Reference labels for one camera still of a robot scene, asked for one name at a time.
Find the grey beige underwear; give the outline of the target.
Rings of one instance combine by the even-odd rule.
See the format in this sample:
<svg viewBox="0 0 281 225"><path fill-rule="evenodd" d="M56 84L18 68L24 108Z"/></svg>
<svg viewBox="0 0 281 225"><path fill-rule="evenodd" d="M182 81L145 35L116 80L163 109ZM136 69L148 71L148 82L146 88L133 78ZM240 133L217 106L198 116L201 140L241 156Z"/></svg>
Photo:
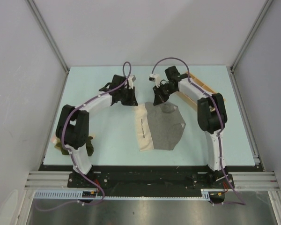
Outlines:
<svg viewBox="0 0 281 225"><path fill-rule="evenodd" d="M140 151L174 150L186 123L178 106L145 102L134 107L135 131Z"/></svg>

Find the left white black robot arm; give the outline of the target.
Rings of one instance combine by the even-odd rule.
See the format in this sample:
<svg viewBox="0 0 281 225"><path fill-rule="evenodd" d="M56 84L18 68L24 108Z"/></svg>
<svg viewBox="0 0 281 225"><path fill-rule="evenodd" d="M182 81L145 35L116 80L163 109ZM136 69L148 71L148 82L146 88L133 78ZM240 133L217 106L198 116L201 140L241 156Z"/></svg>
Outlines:
<svg viewBox="0 0 281 225"><path fill-rule="evenodd" d="M62 148L66 149L72 159L78 182L83 187L90 187L94 175L89 173L92 164L88 157L86 144L89 138L89 119L100 110L117 102L124 106L137 106L135 97L134 75L127 77L114 75L111 82L99 90L99 94L80 106L65 105L61 110L55 135Z"/></svg>

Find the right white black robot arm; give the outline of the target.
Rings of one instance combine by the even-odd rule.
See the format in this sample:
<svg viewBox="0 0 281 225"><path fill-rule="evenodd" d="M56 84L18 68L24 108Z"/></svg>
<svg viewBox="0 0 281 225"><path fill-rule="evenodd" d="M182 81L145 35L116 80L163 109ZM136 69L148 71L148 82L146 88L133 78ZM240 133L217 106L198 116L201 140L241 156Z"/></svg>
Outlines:
<svg viewBox="0 0 281 225"><path fill-rule="evenodd" d="M223 157L222 133L228 120L224 98L215 93L195 76L181 74L175 66L165 70L167 81L151 73L149 80L155 83L154 105L165 103L171 94L180 92L187 99L197 102L197 122L205 132L208 147L208 167L212 171L222 170L226 164Z"/></svg>

